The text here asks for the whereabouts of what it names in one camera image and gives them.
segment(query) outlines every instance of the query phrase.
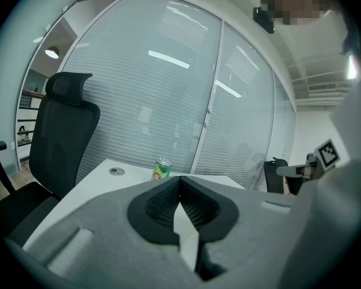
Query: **white desk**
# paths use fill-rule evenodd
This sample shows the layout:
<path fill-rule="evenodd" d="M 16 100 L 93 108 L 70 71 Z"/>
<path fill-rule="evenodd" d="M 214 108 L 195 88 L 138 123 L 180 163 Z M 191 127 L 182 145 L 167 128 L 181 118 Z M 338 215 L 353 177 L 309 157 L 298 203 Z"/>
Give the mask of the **white desk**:
<path fill-rule="evenodd" d="M 113 167 L 122 168 L 125 174 L 114 176 L 109 173 Z M 28 250 L 34 241 L 54 223 L 86 203 L 88 200 L 109 191 L 119 190 L 136 184 L 150 181 L 152 169 L 142 168 L 123 164 L 117 161 L 105 160 L 89 173 L 77 186 L 73 188 L 47 215 L 42 223 L 36 228 L 23 249 Z M 170 176 L 187 175 L 184 173 L 171 172 Z M 239 184 L 227 176 L 210 175 L 190 175 L 202 178 L 208 181 L 227 185 L 229 187 L 238 187 L 244 190 Z M 174 216 L 174 232 L 180 235 L 180 254 L 192 268 L 196 260 L 196 247 L 198 232 L 191 224 L 182 206 L 179 205 Z"/>

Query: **wooden floor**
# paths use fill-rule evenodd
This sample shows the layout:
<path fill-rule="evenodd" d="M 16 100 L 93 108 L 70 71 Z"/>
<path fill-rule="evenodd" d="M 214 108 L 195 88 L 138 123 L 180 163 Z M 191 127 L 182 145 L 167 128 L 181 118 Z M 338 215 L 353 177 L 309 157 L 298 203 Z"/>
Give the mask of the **wooden floor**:
<path fill-rule="evenodd" d="M 31 171 L 29 170 L 28 161 L 25 161 L 20 164 L 20 171 L 15 175 L 10 177 L 12 185 L 15 190 L 27 185 L 30 182 L 37 182 L 37 180 L 32 176 Z M 0 183 L 0 200 L 9 195 L 5 187 Z"/>

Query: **ceiling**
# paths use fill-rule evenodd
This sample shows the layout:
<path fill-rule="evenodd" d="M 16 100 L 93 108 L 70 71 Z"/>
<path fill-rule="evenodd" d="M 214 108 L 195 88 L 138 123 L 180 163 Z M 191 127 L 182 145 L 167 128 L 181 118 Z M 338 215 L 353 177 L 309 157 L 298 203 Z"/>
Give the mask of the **ceiling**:
<path fill-rule="evenodd" d="M 58 71 L 63 58 L 66 56 L 74 41 L 75 39 L 72 35 L 58 22 L 37 51 L 35 59 L 31 64 L 31 69 L 48 78 L 51 77 Z M 58 48 L 59 58 L 53 59 L 46 55 L 45 50 L 51 46 Z"/>
<path fill-rule="evenodd" d="M 248 17 L 252 17 L 253 8 L 259 6 L 259 0 L 229 1 Z M 98 14 L 104 7 L 105 4 L 100 3 L 99 8 L 92 11 Z M 73 40 L 69 39 L 61 28 L 56 26 L 56 31 L 51 32 L 48 37 L 51 42 L 46 41 L 43 48 L 60 42 L 59 49 L 61 48 L 64 56 L 64 51 L 69 49 Z M 347 58 L 340 54 L 347 34 L 341 15 L 331 11 L 323 18 L 305 25 L 285 26 L 276 23 L 274 34 L 265 34 L 278 50 L 289 71 L 297 105 L 336 105 L 349 91 L 351 83 L 345 79 Z M 44 54 L 44 50 L 38 53 L 37 58 L 43 63 L 60 65 L 61 62 L 46 61 L 49 57 Z M 329 83 L 332 84 L 329 92 L 322 92 L 321 86 L 317 86 Z M 313 84 L 316 84 L 315 90 L 320 89 L 320 94 L 309 94 L 308 87 Z"/>
<path fill-rule="evenodd" d="M 57 24 L 51 28 L 42 46 L 37 51 L 31 69 L 46 76 L 55 74 L 78 34 L 102 11 L 115 0 L 83 0 L 66 11 Z M 45 50 L 56 46 L 59 58 L 53 59 Z"/>

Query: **soda can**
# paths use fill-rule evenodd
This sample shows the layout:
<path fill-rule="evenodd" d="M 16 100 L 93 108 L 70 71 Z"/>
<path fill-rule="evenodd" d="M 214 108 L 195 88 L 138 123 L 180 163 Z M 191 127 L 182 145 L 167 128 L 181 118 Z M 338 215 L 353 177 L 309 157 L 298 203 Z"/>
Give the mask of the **soda can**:
<path fill-rule="evenodd" d="M 158 160 L 155 162 L 151 180 L 167 178 L 170 175 L 171 166 L 172 163 L 168 159 L 164 157 L 159 157 Z"/>

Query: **window blinds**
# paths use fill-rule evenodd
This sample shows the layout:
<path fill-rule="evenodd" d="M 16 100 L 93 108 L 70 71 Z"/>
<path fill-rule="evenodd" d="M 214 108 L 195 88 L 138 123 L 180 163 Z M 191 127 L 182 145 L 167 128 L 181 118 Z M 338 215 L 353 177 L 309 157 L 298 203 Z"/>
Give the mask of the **window blinds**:
<path fill-rule="evenodd" d="M 276 157 L 283 158 L 288 162 L 293 147 L 295 113 L 289 96 L 276 74 L 274 74 L 274 90 L 274 122 L 267 161 L 271 161 L 273 157 Z"/>
<path fill-rule="evenodd" d="M 121 0 L 84 34 L 63 71 L 93 74 L 100 108 L 77 182 L 104 159 L 188 173 L 206 114 L 221 20 L 177 0 Z"/>
<path fill-rule="evenodd" d="M 270 142 L 272 71 L 227 24 L 218 70 L 212 113 L 195 173 L 227 175 L 241 186 L 252 188 Z"/>

